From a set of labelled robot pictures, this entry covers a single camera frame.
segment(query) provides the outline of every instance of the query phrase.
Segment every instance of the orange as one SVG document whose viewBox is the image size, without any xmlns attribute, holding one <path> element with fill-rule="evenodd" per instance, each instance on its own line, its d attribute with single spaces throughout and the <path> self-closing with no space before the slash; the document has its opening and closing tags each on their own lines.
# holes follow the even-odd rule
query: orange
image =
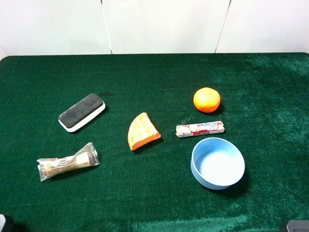
<svg viewBox="0 0 309 232">
<path fill-rule="evenodd" d="M 220 105 L 220 94 L 212 88 L 199 89 L 193 98 L 195 107 L 204 113 L 215 111 Z"/>
</svg>

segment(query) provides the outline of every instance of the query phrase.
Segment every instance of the green felt tablecloth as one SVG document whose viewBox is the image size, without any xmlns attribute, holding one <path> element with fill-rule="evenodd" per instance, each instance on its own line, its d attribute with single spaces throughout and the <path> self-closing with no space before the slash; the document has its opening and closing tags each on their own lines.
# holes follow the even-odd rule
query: green felt tablecloth
<svg viewBox="0 0 309 232">
<path fill-rule="evenodd" d="M 216 89 L 219 109 L 193 105 Z M 58 116 L 90 93 L 107 109 L 76 133 Z M 7 57 L 0 62 L 0 213 L 15 231 L 260 232 L 309 219 L 309 57 L 187 54 Z M 129 149 L 147 112 L 162 140 Z M 221 191 L 202 187 L 195 144 L 176 125 L 222 120 L 246 172 Z M 40 182 L 36 160 L 93 142 L 101 164 Z"/>
</svg>

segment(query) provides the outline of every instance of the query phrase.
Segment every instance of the waffle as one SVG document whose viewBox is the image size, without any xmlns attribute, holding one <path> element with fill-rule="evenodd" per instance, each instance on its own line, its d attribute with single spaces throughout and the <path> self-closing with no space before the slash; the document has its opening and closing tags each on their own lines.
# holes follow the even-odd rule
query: waffle
<svg viewBox="0 0 309 232">
<path fill-rule="evenodd" d="M 141 113 L 133 120 L 127 135 L 132 151 L 158 138 L 161 138 L 161 135 L 151 123 L 147 113 Z"/>
</svg>

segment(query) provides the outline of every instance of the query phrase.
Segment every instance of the blue bowl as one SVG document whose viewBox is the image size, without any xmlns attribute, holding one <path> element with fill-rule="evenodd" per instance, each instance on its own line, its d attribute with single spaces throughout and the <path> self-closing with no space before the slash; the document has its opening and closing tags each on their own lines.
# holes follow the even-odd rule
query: blue bowl
<svg viewBox="0 0 309 232">
<path fill-rule="evenodd" d="M 201 185 L 214 190 L 225 189 L 242 178 L 245 161 L 229 141 L 207 138 L 193 149 L 191 171 Z"/>
</svg>

